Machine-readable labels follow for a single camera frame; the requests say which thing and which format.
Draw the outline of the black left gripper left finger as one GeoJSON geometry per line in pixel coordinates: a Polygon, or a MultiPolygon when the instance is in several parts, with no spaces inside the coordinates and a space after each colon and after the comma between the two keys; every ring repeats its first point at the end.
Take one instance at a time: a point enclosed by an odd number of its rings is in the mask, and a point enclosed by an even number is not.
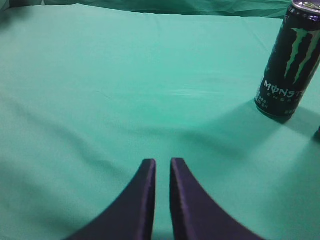
{"type": "Polygon", "coordinates": [[[68,240],[150,240],[156,203],[156,161],[144,159],[136,174],[98,217],[68,240]]]}

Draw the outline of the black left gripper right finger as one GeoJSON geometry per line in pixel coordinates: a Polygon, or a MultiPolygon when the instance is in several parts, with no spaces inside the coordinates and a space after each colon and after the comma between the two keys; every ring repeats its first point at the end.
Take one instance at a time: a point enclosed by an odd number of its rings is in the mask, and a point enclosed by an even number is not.
{"type": "Polygon", "coordinates": [[[182,158],[170,163],[170,214],[176,240],[260,240],[203,189],[182,158]]]}

